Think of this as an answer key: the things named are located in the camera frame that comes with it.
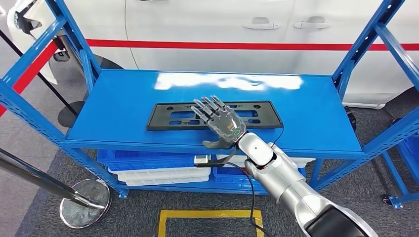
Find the robot finger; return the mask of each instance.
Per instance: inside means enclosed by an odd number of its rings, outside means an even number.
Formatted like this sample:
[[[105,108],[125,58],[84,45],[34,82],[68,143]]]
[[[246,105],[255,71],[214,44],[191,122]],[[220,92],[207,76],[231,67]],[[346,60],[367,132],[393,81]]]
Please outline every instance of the robot finger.
[[[209,107],[211,108],[212,111],[214,111],[214,113],[216,113],[217,110],[220,109],[220,107],[215,105],[214,102],[208,99],[206,96],[203,96],[202,99],[209,105]]]
[[[211,95],[210,97],[220,108],[224,108],[225,104],[218,97],[215,95]]]
[[[204,122],[207,122],[209,118],[205,116],[198,108],[195,106],[191,106],[191,110],[198,115],[199,118],[201,118]]]
[[[198,99],[194,99],[195,104],[197,104],[208,116],[212,117],[213,116],[213,112],[207,107],[205,106],[200,100]]]

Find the silver robotic arm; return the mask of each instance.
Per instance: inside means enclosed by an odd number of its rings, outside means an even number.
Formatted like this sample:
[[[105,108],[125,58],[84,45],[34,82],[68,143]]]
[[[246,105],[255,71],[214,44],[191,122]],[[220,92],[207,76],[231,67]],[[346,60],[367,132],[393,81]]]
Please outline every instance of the silver robotic arm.
[[[341,207],[312,189],[296,164],[273,143],[266,144],[256,134],[247,132],[245,123],[235,112],[211,96],[203,97],[207,105],[195,100],[200,108],[192,110],[220,138],[204,141],[211,149],[235,147],[247,156],[246,170],[261,183],[277,203],[282,203],[309,237],[375,237],[374,230],[357,214]]]
[[[261,183],[276,203],[282,203],[304,234],[311,237],[377,236],[353,211],[341,207],[312,189],[297,165],[276,145],[246,133],[238,142],[249,159],[247,171]]]

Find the stanchion base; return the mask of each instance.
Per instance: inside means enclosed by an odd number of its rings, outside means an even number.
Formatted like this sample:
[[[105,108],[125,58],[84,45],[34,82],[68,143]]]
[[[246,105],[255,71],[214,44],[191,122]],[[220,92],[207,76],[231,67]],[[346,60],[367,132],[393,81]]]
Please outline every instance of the stanchion base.
[[[60,205],[60,217],[68,227],[74,229],[88,227],[108,211],[111,205],[111,196],[108,186],[102,180],[86,179],[76,183],[72,188],[99,202],[105,209],[80,206],[64,198]]]
[[[80,113],[84,105],[84,101],[76,101],[70,104],[77,114]],[[77,116],[75,116],[67,107],[64,107],[58,114],[58,123],[63,127],[73,127],[76,122]]]

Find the yellow square marking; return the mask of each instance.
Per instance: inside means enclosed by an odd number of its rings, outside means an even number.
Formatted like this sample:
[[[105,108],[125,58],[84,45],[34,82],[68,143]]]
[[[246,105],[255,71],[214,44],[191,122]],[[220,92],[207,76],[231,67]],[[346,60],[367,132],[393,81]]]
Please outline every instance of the yellow square marking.
[[[162,210],[160,212],[159,233],[158,237],[166,237],[166,220],[167,218],[249,218],[250,210],[211,210],[211,211],[169,211]],[[262,213],[259,210],[253,211],[253,218],[256,224],[262,225]],[[264,237],[261,230],[256,229],[257,237]]]

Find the shelf top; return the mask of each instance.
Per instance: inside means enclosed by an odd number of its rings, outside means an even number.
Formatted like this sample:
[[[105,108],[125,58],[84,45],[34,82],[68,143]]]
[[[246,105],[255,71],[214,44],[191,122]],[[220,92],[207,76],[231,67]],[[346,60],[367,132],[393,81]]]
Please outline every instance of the shelf top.
[[[156,103],[191,102],[203,95],[272,101],[284,123],[276,143],[282,149],[362,151],[331,77],[141,70],[102,70],[65,142],[97,149],[117,144],[118,150],[201,151],[203,140],[217,139],[210,130],[147,131],[146,125]],[[250,130],[266,142],[281,133]]]

